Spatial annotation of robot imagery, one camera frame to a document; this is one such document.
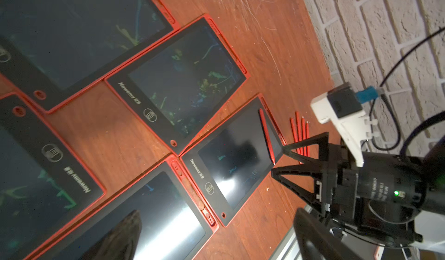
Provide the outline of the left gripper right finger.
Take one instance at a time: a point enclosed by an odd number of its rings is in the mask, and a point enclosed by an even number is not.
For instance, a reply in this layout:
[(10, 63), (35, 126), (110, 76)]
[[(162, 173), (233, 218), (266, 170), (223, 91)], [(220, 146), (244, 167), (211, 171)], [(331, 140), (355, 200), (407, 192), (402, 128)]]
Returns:
[(297, 209), (293, 227), (304, 260), (362, 259), (303, 208)]

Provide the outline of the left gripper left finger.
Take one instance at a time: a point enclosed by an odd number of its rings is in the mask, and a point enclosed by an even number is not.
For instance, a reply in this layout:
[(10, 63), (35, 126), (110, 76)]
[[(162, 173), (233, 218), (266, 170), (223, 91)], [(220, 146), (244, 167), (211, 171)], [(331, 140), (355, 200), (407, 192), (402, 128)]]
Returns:
[(140, 211), (134, 210), (88, 249), (80, 260), (133, 260), (141, 231)]

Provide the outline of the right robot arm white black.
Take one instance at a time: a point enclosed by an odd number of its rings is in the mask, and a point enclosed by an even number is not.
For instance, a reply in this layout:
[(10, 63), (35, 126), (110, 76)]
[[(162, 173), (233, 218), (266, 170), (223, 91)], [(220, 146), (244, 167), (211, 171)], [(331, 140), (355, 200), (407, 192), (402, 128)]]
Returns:
[(283, 147), (297, 165), (274, 168), (272, 178), (290, 189), (324, 222), (372, 239), (390, 248), (422, 243), (415, 220), (423, 212), (445, 213), (445, 143), (439, 141), (425, 157), (407, 154), (421, 132), (443, 122), (438, 113), (422, 122), (398, 155), (364, 152), (361, 142), (373, 121), (356, 113), (335, 121), (339, 145), (328, 133)]

